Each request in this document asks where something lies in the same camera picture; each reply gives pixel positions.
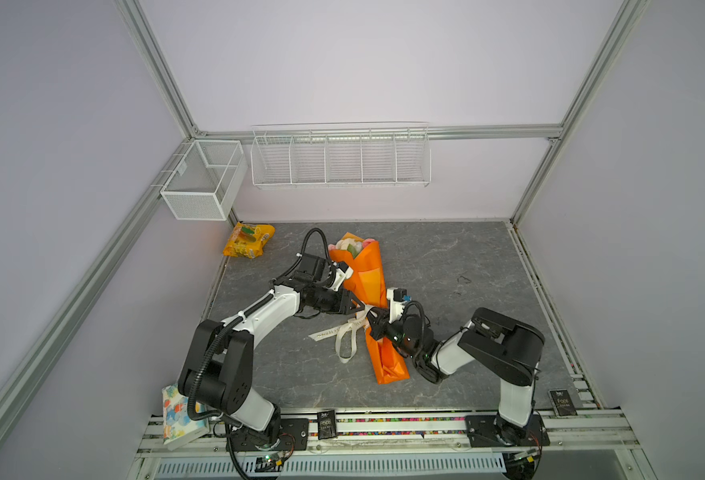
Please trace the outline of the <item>cream printed ribbon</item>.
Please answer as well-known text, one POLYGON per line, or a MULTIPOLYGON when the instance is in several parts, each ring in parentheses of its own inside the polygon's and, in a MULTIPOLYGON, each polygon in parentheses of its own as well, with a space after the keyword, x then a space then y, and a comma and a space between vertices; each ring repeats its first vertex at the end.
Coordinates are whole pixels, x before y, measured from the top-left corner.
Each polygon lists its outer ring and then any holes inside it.
POLYGON ((336 352, 336 357, 340 360, 342 364, 348 364, 354 356, 356 356, 358 350, 357 344, 357 332, 362 330, 364 327, 368 326, 368 322, 364 319, 350 319, 342 325, 338 325, 334 328, 322 330, 320 332, 310 334, 310 339, 314 342, 320 342, 326 339, 334 340, 334 352, 336 352), (342 352, 342 342, 344 340, 350 342, 350 348, 348 348, 348 355, 344 355, 342 352))

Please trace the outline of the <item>orange wrapping paper sheet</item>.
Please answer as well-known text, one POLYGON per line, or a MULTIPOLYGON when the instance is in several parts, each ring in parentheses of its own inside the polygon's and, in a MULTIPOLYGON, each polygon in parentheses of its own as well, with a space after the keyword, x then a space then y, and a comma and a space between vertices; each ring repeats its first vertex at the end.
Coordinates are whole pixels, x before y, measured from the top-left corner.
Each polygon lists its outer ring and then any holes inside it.
MULTIPOLYGON (((342 239, 353 238, 361 241, 363 248, 360 254, 352 257, 346 251, 336 249, 336 244, 328 247, 330 257, 335 262, 344 262, 350 266, 354 274, 344 282, 344 288, 353 292, 366 307, 386 308, 386 283, 383 274, 383 264, 379 243, 371 238, 363 239, 351 233, 346 233, 342 239)), ((353 319, 364 319, 364 314, 358 312, 353 319)), ((389 340, 373 340, 369 336, 369 325, 365 330, 366 348, 369 353, 373 372, 378 384, 390 384, 410 378, 405 360, 396 352, 389 340)), ((350 342, 342 342, 342 352, 348 355, 350 342)))

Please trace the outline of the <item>cream fake rose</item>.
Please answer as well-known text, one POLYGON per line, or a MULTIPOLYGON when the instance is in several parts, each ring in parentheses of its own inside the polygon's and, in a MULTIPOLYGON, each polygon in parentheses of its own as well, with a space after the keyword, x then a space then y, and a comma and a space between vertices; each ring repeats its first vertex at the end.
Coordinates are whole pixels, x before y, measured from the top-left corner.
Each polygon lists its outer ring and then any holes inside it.
POLYGON ((336 243, 336 249, 340 251, 348 252, 352 257, 358 256, 362 250, 363 245, 361 241, 355 240, 353 238, 346 238, 338 241, 336 243))

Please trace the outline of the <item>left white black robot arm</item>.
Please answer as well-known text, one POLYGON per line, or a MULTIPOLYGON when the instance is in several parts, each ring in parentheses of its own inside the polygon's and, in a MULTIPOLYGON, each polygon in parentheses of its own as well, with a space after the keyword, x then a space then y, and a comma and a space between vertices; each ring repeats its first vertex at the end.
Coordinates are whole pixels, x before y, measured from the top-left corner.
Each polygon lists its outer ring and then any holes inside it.
POLYGON ((234 316, 202 321, 178 377, 178 390, 188 398, 188 417, 218 418, 258 434, 276 435, 280 408, 252 386, 254 353, 272 330, 304 307, 350 315, 364 310, 364 302, 343 287, 278 285, 234 316))

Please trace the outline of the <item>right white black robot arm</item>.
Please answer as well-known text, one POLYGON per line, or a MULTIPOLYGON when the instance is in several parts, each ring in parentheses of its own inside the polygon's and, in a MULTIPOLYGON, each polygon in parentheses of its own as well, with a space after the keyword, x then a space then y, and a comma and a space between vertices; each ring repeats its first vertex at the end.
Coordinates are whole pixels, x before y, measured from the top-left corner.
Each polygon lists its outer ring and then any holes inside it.
POLYGON ((387 339, 396 353, 409 359, 428 382, 438 384, 460 368, 478 363, 500 380, 494 425, 498 435, 520 436, 534 410, 535 382, 545 339, 535 327, 485 307, 452 336, 438 340, 415 301, 398 316, 393 309, 371 308, 366 314, 369 336, 387 339))

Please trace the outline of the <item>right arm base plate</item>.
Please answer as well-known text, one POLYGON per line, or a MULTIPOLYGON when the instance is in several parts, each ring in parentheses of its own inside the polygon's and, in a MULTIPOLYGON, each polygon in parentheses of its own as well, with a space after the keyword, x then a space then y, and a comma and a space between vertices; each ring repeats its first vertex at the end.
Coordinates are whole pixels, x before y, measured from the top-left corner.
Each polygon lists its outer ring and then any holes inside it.
POLYGON ((538 413, 532 414, 523 427, 503 420, 497 414, 468 415, 465 426, 472 447, 550 446, 549 436, 538 413))

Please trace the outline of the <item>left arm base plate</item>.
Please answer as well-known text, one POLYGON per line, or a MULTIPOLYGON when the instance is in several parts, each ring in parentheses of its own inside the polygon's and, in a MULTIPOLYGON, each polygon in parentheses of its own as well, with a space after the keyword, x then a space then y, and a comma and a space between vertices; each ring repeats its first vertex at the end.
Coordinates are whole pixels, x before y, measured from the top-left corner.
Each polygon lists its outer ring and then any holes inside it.
POLYGON ((264 432, 242 427, 230 433, 235 452, 304 451, 310 440, 310 422, 306 418, 280 418, 264 432))

